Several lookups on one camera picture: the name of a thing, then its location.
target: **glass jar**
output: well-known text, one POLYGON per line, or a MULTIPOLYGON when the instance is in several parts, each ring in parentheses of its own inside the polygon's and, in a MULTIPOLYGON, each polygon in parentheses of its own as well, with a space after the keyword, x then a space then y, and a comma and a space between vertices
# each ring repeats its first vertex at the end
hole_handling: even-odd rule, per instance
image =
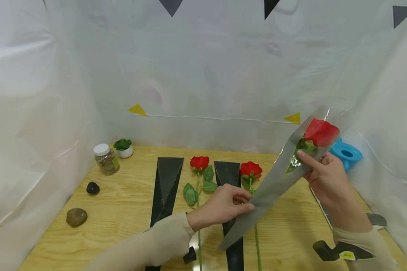
POLYGON ((94 153, 95 161, 104 175, 113 175, 121 168, 118 157, 107 144, 95 146, 94 153))

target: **yellow label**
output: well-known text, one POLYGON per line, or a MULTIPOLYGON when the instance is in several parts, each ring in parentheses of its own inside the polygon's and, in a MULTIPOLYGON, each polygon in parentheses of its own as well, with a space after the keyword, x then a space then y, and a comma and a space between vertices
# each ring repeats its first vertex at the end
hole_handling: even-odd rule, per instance
POLYGON ((118 168, 118 166, 119 166, 119 159, 118 159, 118 157, 115 155, 115 157, 113 158, 113 166, 115 167, 115 168, 118 168))
POLYGON ((356 260, 354 253, 351 251, 342 251, 340 253, 340 258, 344 260, 356 260))

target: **white pot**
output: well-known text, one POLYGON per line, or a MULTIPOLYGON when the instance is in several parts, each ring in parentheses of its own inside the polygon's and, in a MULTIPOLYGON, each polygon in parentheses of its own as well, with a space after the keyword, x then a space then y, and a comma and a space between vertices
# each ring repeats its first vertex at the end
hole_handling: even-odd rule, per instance
POLYGON ((123 151, 118 151, 118 156, 121 158, 128 158, 133 155, 134 150, 133 146, 130 146, 128 149, 124 149, 123 151))

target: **blue object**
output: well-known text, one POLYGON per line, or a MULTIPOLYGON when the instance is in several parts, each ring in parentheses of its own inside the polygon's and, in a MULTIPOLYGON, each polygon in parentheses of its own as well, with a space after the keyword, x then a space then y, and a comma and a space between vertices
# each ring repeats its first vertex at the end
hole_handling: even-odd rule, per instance
POLYGON ((348 172, 363 158, 363 154, 354 146, 342 142, 339 138, 329 151, 334 156, 338 157, 344 164, 345 172, 348 172))

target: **beige sleeve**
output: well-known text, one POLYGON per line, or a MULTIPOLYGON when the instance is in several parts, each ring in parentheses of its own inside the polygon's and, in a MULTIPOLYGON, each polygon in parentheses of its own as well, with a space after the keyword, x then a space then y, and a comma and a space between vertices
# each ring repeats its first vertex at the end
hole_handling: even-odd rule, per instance
POLYGON ((383 237, 373 229, 367 233, 351 233, 340 229, 333 229, 335 244, 345 242, 356 245, 375 255, 367 260, 345 260, 350 271, 398 271, 394 264, 392 254, 383 237))
POLYGON ((194 231, 185 213, 157 222, 143 233, 135 234, 92 260, 84 271, 134 271, 144 266, 159 266, 189 251, 194 231))

